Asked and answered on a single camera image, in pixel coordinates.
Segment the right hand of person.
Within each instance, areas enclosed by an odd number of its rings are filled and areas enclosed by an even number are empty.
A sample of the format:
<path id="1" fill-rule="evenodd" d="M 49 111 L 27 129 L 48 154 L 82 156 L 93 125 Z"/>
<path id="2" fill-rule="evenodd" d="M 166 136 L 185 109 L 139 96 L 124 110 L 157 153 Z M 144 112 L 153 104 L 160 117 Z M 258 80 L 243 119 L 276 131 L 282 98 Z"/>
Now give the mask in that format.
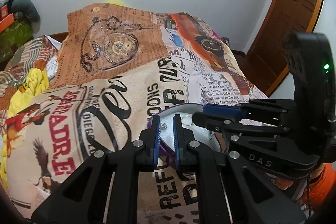
<path id="1" fill-rule="evenodd" d="M 307 186 L 307 178 L 289 180 L 286 178 L 276 177 L 275 184 L 286 192 L 292 198 L 300 197 Z"/>

